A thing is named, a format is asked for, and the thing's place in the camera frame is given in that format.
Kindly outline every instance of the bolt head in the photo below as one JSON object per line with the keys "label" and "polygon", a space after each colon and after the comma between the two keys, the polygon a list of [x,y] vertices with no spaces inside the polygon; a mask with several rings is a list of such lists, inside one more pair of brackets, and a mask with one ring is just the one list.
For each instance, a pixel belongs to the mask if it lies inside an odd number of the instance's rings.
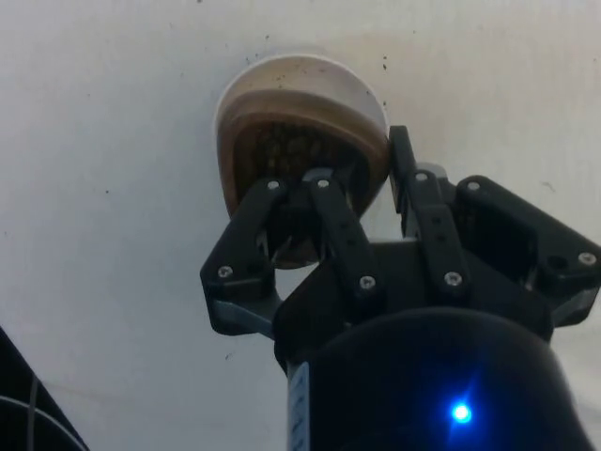
{"label": "bolt head", "polygon": [[226,279],[227,277],[231,276],[234,273],[234,270],[232,270],[231,266],[222,266],[219,270],[217,270],[217,275],[219,275],[219,277],[221,279]]}
{"label": "bolt head", "polygon": [[463,277],[459,272],[447,272],[444,274],[444,283],[449,287],[459,287],[463,282]]}
{"label": "bolt head", "polygon": [[583,252],[578,256],[578,261],[586,266],[592,266],[597,262],[597,257],[590,252]]}
{"label": "bolt head", "polygon": [[364,275],[359,279],[359,286],[361,289],[372,289],[376,286],[376,279],[371,275]]}

